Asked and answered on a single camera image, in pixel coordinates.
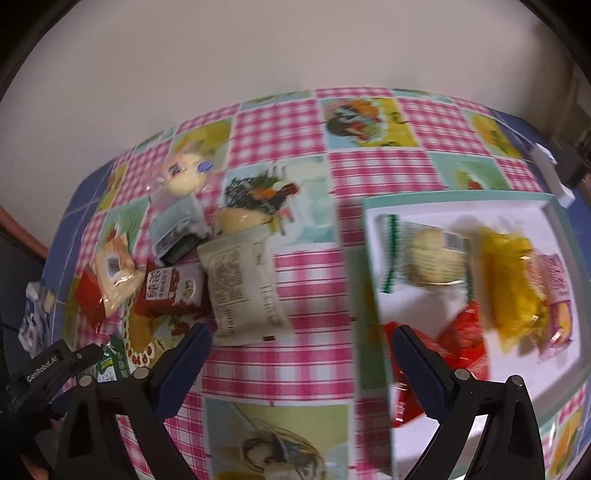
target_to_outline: tray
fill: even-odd
[[[435,337],[463,308],[450,293],[437,294],[407,287],[386,294],[379,291],[387,268],[387,252],[379,217],[396,213],[402,219],[438,226],[468,235],[480,226],[501,232],[522,232],[545,254],[558,253],[564,262],[572,295],[573,336],[567,349],[541,362],[538,350],[515,348],[503,353],[490,320],[488,299],[477,261],[472,262],[474,296],[481,302],[481,322],[492,381],[505,382],[512,374],[525,379],[538,424],[544,424],[585,381],[591,365],[591,289],[576,237],[556,198],[547,193],[461,190],[404,193],[368,198],[363,203],[365,238],[374,295],[381,323],[394,319]],[[390,405],[395,384],[385,348]],[[454,475],[466,472],[478,444],[486,417],[477,417]],[[403,478],[416,463],[437,430],[437,422],[421,416],[391,430],[394,475]]]

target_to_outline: white snack package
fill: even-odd
[[[281,340],[293,335],[275,287],[275,267],[259,225],[200,245],[218,330],[215,345],[235,346]]]

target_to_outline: round cookie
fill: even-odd
[[[439,228],[425,228],[413,236],[409,245],[410,277],[419,284],[451,284],[461,281],[465,274],[465,253],[447,245],[449,238]]]

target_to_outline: blue gripper pad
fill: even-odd
[[[423,345],[412,330],[410,330],[410,334],[414,336],[415,341]],[[424,350],[425,354],[431,357],[430,360],[440,360],[445,364],[445,361],[437,353],[426,347]],[[397,328],[392,334],[392,352],[427,417],[435,419],[439,423],[444,422],[450,411],[447,400],[448,392],[404,327]]]
[[[178,413],[211,350],[212,334],[203,325],[160,384],[155,408],[160,420]]]

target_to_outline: white plug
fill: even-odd
[[[567,188],[562,185],[562,183],[560,183],[560,178],[558,177],[556,169],[554,168],[556,160],[554,159],[552,153],[550,153],[550,150],[544,148],[539,143],[536,143],[530,150],[530,156],[542,172],[550,192],[556,195],[558,203],[563,208],[570,207],[570,205],[574,202],[574,193],[572,190],[570,190],[570,188]]]

